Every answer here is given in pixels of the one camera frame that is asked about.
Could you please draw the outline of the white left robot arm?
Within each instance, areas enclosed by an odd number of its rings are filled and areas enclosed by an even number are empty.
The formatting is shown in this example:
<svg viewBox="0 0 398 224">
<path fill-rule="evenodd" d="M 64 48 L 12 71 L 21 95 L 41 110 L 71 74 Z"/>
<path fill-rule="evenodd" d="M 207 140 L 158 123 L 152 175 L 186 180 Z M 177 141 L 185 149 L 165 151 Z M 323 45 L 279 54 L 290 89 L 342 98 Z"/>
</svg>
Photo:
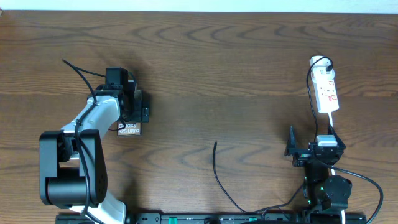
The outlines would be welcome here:
<svg viewBox="0 0 398 224">
<path fill-rule="evenodd" d="M 46 205 L 71 212 L 56 223 L 134 223 L 127 205 L 108 190 L 102 139 L 115 122 L 147 122 L 149 109 L 136 82 L 106 82 L 58 131 L 39 138 L 39 194 Z"/>
</svg>

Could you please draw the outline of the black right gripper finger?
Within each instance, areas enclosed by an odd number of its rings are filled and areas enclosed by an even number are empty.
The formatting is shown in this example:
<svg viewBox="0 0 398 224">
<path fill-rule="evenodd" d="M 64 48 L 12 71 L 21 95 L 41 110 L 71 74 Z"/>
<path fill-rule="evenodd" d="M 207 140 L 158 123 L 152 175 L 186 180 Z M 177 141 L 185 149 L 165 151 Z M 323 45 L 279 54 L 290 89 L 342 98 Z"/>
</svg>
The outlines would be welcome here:
<svg viewBox="0 0 398 224">
<path fill-rule="evenodd" d="M 346 149 L 346 146 L 343 143 L 343 141 L 340 139 L 340 137 L 336 134 L 332 125 L 329 125 L 329 127 L 328 127 L 328 135 L 334 135 L 337 140 L 337 143 L 338 143 L 338 145 L 335 147 L 328 147 L 328 151 L 329 152 L 344 152 L 344 150 Z"/>
<path fill-rule="evenodd" d="M 284 156 L 293 156 L 296 152 L 297 152 L 297 146 L 295 142 L 294 129 L 293 126 L 290 126 L 287 138 L 287 144 L 284 151 Z"/>
</svg>

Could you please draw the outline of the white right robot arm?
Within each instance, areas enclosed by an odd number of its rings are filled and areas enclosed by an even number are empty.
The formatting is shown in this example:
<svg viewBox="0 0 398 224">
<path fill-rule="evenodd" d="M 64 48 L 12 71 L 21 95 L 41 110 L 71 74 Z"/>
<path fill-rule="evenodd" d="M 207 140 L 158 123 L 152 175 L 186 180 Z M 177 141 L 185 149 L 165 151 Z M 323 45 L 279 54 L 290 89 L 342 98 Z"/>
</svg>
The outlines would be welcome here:
<svg viewBox="0 0 398 224">
<path fill-rule="evenodd" d="M 341 213 L 348 208 L 352 182 L 329 173 L 345 148 L 333 127 L 329 126 L 327 135 L 317 136 L 306 149 L 301 149 L 297 146 L 293 127 L 289 127 L 284 156 L 292 157 L 294 167 L 304 168 L 303 191 L 309 204 L 309 208 L 302 212 L 305 222 L 321 222 L 329 217 L 334 223 L 345 221 Z"/>
</svg>

